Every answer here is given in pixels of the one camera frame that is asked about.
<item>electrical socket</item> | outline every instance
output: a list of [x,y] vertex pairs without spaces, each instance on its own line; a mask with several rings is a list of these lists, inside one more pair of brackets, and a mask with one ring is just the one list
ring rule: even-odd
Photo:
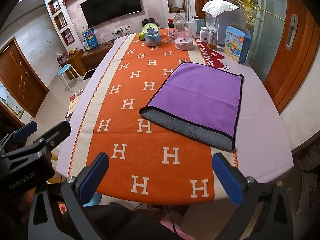
[[126,31],[126,32],[128,32],[128,30],[130,30],[129,26],[128,25],[124,25],[124,26],[120,26],[120,27],[117,27],[115,29],[112,29],[111,32],[112,32],[112,34],[116,34],[117,31],[120,31],[120,32],[121,31]]

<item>blue box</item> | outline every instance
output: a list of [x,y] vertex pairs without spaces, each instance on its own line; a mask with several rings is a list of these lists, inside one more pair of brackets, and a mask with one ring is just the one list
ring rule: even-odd
[[94,49],[99,46],[96,35],[92,30],[87,30],[83,32],[82,35],[87,43],[88,50]]
[[250,31],[238,24],[227,27],[224,53],[237,63],[245,62],[251,45]]

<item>flat screen tv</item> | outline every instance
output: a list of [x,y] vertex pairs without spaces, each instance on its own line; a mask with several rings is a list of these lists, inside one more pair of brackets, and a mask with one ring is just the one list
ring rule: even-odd
[[142,11],[140,0],[87,0],[81,4],[91,28],[122,15]]

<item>pink wallpaper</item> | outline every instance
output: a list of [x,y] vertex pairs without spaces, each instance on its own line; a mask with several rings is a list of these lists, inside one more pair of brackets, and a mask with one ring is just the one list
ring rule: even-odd
[[[86,0],[71,0],[66,3],[70,19],[81,41],[84,40],[81,33],[88,27],[80,6],[80,4],[84,1]],[[95,26],[94,32],[96,34],[98,42],[103,43],[113,39],[114,34],[111,34],[111,29],[123,25],[130,25],[131,33],[141,32],[141,21],[147,18],[155,18],[158,24],[165,26],[166,22],[164,19],[162,0],[141,0],[141,2],[142,12],[120,16],[118,18]]]

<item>metal bolt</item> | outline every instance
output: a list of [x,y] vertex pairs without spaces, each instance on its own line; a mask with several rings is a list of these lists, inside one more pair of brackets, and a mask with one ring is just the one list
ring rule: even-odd
[[255,180],[253,177],[251,177],[251,176],[248,176],[248,177],[246,177],[245,179],[247,180],[248,183],[254,183],[254,182],[256,181],[256,180]]
[[283,186],[283,183],[282,183],[281,180],[277,180],[277,181],[276,181],[276,185],[277,185],[278,187],[282,187],[282,186]]
[[74,177],[74,176],[70,176],[67,178],[68,183],[73,183],[75,180],[76,180],[76,177]]

